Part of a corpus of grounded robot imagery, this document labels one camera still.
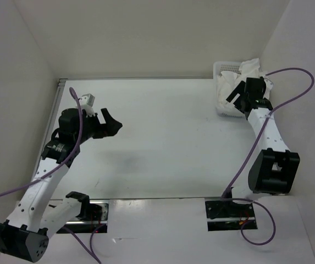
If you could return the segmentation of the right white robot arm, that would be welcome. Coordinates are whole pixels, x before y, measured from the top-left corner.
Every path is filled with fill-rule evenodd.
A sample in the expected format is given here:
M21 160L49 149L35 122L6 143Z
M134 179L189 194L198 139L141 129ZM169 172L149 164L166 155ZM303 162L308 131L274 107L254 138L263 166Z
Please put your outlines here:
M222 193L223 212L235 216L241 210L241 202L231 197L231 187L240 176L256 147L259 154L248 173L248 188L242 194L250 198L255 194L285 195L292 188L300 164L299 154L290 151L277 128L273 107L270 100L264 97L266 82L263 78L247 78L241 81L227 101L234 100L235 108L244 114L252 127L256 139L240 170Z

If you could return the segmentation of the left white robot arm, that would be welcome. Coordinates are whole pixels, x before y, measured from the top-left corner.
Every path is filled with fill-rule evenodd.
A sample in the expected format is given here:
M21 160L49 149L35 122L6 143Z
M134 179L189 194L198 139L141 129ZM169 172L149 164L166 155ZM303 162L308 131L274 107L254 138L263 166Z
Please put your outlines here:
M35 263L47 250L49 239L67 221L97 220L102 215L99 205L91 204L88 195L76 191L68 193L55 208L46 210L57 185L80 153L80 144L112 137L122 128L122 123L107 109L101 113L104 123L100 123L97 113L89 115L85 109L69 108L61 113L59 126L42 152L34 181L14 211L0 223L1 253Z

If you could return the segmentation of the white skirts in basket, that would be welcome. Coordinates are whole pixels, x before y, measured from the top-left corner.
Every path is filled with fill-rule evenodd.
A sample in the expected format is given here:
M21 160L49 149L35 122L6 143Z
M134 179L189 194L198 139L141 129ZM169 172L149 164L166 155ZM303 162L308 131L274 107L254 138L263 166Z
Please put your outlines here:
M247 78L265 77L267 72L261 71L259 58L255 58L241 63L216 63L214 73L216 105L229 108L231 105L226 101L226 98L241 81L246 81Z

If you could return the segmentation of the white perforated plastic basket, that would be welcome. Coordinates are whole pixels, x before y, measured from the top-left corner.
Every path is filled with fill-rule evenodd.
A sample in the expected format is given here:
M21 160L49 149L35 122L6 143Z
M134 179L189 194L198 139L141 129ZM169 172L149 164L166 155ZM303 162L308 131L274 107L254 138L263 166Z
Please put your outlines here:
M242 118L226 98L241 82L249 78L265 77L268 72L261 69L258 58L244 62L215 62L213 64L214 104L218 115Z

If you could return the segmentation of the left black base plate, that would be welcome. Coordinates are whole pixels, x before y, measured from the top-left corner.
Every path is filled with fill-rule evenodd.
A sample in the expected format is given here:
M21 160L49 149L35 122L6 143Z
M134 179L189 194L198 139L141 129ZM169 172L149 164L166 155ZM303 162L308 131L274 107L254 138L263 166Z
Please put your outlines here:
M106 233L108 224L109 201L108 200L90 200L93 210L85 218L74 217L67 221L57 234L68 234L65 229L71 230L75 234L90 234L96 228L95 233Z

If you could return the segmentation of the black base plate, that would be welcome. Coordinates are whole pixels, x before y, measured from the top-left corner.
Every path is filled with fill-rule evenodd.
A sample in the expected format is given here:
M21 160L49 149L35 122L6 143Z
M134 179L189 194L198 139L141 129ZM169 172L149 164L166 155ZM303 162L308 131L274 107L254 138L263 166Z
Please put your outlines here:
M109 201L108 200L90 200L93 210L85 218L74 217L67 221L57 234L68 234L65 229L71 230L75 234L90 234L96 228L95 233L106 233L108 224Z
M233 201L205 200L207 228L209 232L257 229L252 204Z

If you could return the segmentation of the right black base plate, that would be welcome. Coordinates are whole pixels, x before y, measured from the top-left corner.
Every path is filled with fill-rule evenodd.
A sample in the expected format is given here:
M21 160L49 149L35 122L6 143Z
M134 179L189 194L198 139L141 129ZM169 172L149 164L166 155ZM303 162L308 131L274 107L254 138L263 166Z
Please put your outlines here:
M252 204L233 201L205 200L207 228L209 232L257 229Z

